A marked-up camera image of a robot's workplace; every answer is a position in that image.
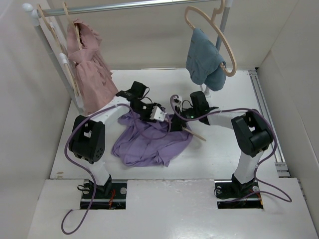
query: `screw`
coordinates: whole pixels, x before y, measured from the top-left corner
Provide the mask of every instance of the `screw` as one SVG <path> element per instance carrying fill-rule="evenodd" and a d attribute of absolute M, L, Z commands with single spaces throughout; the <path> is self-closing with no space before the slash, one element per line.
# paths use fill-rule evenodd
<path fill-rule="evenodd" d="M 253 191 L 254 191 L 254 192 L 259 191 L 259 187 L 258 187 L 258 186 L 254 186 L 254 187 L 253 187 Z"/>
<path fill-rule="evenodd" d="M 221 194 L 221 193 L 222 193 L 222 190 L 221 190 L 221 187 L 220 187 L 220 186 L 217 186 L 217 187 L 216 187 L 216 193 L 217 193 L 217 194 Z"/>
<path fill-rule="evenodd" d="M 121 188 L 121 189 L 120 189 L 120 193 L 121 193 L 121 194 L 126 194 L 126 192 L 127 192 L 127 189 L 126 189 L 126 188 Z"/>

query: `pink dress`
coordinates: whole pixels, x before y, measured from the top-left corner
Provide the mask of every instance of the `pink dress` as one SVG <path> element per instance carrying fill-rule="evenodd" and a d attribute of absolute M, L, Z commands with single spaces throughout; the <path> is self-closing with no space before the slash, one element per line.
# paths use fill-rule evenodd
<path fill-rule="evenodd" d="M 68 26 L 66 38 L 68 58 L 76 63 L 76 81 L 83 99 L 85 114 L 89 115 L 109 103 L 118 89 L 99 50 L 102 38 L 83 21 L 76 19 L 74 23 L 79 26 L 82 50 L 79 50 L 74 29 Z"/>

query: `white wall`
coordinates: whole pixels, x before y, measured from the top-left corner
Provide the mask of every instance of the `white wall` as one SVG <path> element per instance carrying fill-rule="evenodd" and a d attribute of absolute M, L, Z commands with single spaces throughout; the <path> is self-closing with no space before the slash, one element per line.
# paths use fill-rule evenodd
<path fill-rule="evenodd" d="M 69 103 L 22 3 L 0 1 L 0 238 L 4 239 L 27 237 Z"/>
<path fill-rule="evenodd" d="M 62 0 L 48 0 L 55 8 Z M 260 66 L 298 0 L 235 0 L 230 10 L 225 35 L 240 68 Z M 86 6 L 125 0 L 68 0 L 68 6 Z M 220 1 L 192 3 L 211 15 Z M 192 35 L 185 23 L 187 4 L 156 6 L 72 15 L 89 23 L 103 37 L 101 51 L 113 69 L 185 67 Z M 217 34 L 202 18 L 190 19 L 216 42 Z M 61 16 L 66 28 L 67 20 Z M 223 56 L 231 66 L 226 49 Z"/>
<path fill-rule="evenodd" d="M 319 232 L 319 1 L 299 0 L 258 70 L 292 176 Z"/>

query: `white panel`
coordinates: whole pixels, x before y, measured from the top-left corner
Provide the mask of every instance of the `white panel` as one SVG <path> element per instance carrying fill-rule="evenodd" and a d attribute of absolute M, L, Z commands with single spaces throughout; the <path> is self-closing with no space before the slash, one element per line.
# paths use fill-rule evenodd
<path fill-rule="evenodd" d="M 27 237 L 69 102 L 22 3 L 0 1 L 0 237 L 8 239 Z"/>
<path fill-rule="evenodd" d="M 62 7 L 62 0 L 51 0 Z M 235 0 L 229 13 L 225 35 L 234 51 L 238 66 L 258 67 L 270 50 L 298 0 Z M 125 0 L 69 0 L 68 6 L 120 3 Z M 209 16 L 220 1 L 194 3 Z M 143 7 L 73 15 L 90 24 L 103 37 L 102 55 L 113 69 L 148 67 L 185 67 L 192 30 L 184 20 L 186 4 Z M 67 20 L 60 17 L 66 28 Z M 210 35 L 217 34 L 195 13 L 194 24 Z M 218 25 L 221 15 L 217 16 Z M 222 55 L 230 59 L 222 46 Z"/>
<path fill-rule="evenodd" d="M 292 176 L 319 231 L 319 2 L 299 1 L 258 71 Z"/>
<path fill-rule="evenodd" d="M 264 209 L 217 209 L 213 180 L 134 180 L 128 182 L 125 210 L 91 210 L 75 234 L 60 225 L 65 205 L 78 202 L 78 180 L 52 180 L 39 199 L 28 239 L 317 239 L 296 179 L 267 180 L 283 188 L 293 202 L 262 194 Z M 64 190 L 70 189 L 69 199 Z M 278 193 L 268 186 L 261 190 Z M 84 210 L 73 211 L 65 229 L 73 230 Z"/>
<path fill-rule="evenodd" d="M 319 157 L 319 1 L 299 1 L 272 52 Z"/>
<path fill-rule="evenodd" d="M 189 94 L 199 91 L 189 78 L 186 69 L 178 70 L 129 70 L 115 71 L 113 80 L 119 90 L 129 89 L 133 81 L 139 81 L 150 88 L 153 102 L 162 104 L 167 112 L 172 113 L 169 98 L 173 94 L 189 100 Z M 209 99 L 211 106 L 222 109 L 247 107 L 258 109 L 258 104 L 247 71 L 237 71 L 234 77 L 226 80 L 222 91 L 212 92 Z M 68 162 L 64 156 L 64 146 L 69 137 L 77 112 L 71 104 L 61 136 L 58 152 L 53 165 L 51 178 L 89 178 L 83 170 Z M 107 170 L 113 179 L 230 179 L 238 165 L 240 149 L 232 130 L 219 126 L 208 126 L 198 121 L 191 122 L 191 129 L 207 139 L 203 142 L 194 137 L 189 146 L 166 168 L 157 167 L 126 167 L 119 158 L 110 154 L 115 141 L 125 127 L 117 122 L 106 129 L 106 149 L 102 157 Z M 259 171 L 262 177 L 277 177 L 274 158 L 263 164 Z"/>

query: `wooden stick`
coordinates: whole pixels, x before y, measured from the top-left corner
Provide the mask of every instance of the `wooden stick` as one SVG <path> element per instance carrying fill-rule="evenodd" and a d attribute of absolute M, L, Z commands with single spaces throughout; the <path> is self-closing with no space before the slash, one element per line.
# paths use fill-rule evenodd
<path fill-rule="evenodd" d="M 75 95 L 79 96 L 78 86 L 77 86 L 77 83 L 75 81 L 75 78 L 73 77 L 73 75 L 71 73 L 70 66 L 67 63 L 64 63 L 64 66 L 65 66 L 65 70 L 66 70 L 66 72 L 71 80 L 71 84 L 72 84 L 73 90 L 75 92 Z"/>
<path fill-rule="evenodd" d="M 191 131 L 191 130 L 189 130 L 189 129 L 187 129 L 187 128 L 183 128 L 183 130 L 185 130 L 186 132 L 191 133 L 191 134 L 194 135 L 195 137 L 197 137 L 197 138 L 203 140 L 204 142 L 206 142 L 206 139 L 205 139 L 204 137 L 200 136 L 199 134 L 197 134 L 197 133 L 195 133 L 195 132 L 193 132 L 193 131 Z"/>
<path fill-rule="evenodd" d="M 82 50 L 82 43 L 81 43 L 81 40 L 80 40 L 79 27 L 77 25 L 75 25 L 74 22 L 72 21 L 70 15 L 69 15 L 69 12 L 68 12 L 68 6 L 67 6 L 66 2 L 63 2 L 62 5 L 63 5 L 63 9 L 64 9 L 64 13 L 65 13 L 66 19 L 68 20 L 70 26 L 75 31 L 75 36 L 76 36 L 76 40 L 77 40 L 78 45 L 79 45 L 79 50 Z"/>

